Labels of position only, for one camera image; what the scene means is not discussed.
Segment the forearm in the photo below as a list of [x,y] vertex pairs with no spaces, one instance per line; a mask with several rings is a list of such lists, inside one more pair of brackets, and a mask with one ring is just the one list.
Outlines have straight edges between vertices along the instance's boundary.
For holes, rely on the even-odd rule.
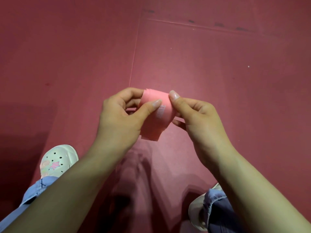
[[219,156],[214,176],[251,232],[311,232],[310,223],[234,148]]
[[77,232],[119,157],[108,144],[95,142],[4,232]]

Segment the folded pink paper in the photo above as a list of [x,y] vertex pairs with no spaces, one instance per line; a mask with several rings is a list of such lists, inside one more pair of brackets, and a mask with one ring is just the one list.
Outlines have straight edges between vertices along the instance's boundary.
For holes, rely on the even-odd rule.
[[161,106],[150,114],[142,125],[140,134],[144,140],[158,141],[161,133],[169,126],[176,115],[176,110],[169,100],[169,94],[152,89],[144,91],[137,109],[146,102],[159,99],[162,100]]

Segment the hand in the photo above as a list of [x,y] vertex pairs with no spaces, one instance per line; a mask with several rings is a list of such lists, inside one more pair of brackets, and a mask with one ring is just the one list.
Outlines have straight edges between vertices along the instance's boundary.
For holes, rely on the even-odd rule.
[[104,100],[96,143],[104,143],[123,155],[134,145],[145,119],[162,103],[161,100],[148,102],[133,114],[127,114],[127,108],[138,106],[143,92],[127,88]]
[[174,91],[169,98],[179,112],[177,116],[185,120],[173,120],[173,124],[188,132],[201,163],[210,169],[220,153],[233,148],[215,107],[208,102],[181,98]]

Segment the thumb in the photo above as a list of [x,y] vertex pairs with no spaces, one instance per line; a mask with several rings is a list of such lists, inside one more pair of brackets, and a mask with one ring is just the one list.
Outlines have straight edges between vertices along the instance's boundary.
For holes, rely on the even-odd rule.
[[187,119],[194,110],[180,97],[175,91],[169,92],[169,99],[173,107],[181,114],[184,119]]
[[150,101],[143,104],[134,114],[133,117],[137,117],[139,121],[143,124],[146,118],[157,108],[160,107],[162,100]]

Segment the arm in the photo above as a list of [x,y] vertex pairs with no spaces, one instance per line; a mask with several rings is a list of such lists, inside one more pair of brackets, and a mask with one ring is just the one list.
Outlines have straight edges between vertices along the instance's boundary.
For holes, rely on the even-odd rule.
[[79,230],[102,184],[138,139],[146,117],[161,104],[148,102],[128,115],[125,109],[138,105],[142,94],[143,90],[128,88],[104,101],[98,134],[88,153],[38,196],[5,233]]
[[215,176],[250,232],[311,232],[311,224],[232,146],[215,108],[170,93],[198,158]]

